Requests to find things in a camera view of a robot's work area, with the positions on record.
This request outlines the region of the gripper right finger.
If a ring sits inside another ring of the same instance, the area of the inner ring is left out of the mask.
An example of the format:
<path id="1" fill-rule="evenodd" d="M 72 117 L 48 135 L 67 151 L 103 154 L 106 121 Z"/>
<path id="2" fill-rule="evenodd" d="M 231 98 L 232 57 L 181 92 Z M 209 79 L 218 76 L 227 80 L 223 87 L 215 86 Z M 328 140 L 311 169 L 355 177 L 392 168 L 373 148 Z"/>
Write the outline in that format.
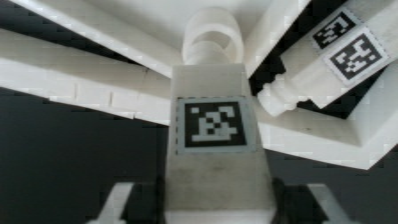
<path id="1" fill-rule="evenodd" d="M 271 186 L 277 202 L 271 224 L 359 224 L 325 184 L 286 185 L 275 178 Z"/>

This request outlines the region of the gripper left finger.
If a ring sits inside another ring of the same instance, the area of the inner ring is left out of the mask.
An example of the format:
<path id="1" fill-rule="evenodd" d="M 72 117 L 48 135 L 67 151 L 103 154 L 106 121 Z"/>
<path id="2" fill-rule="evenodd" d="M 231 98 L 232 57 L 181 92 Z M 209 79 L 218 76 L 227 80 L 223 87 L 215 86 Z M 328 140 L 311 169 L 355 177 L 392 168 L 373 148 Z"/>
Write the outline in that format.
<path id="1" fill-rule="evenodd" d="M 97 212 L 85 224 L 160 224 L 156 182 L 120 181 L 99 185 Z"/>

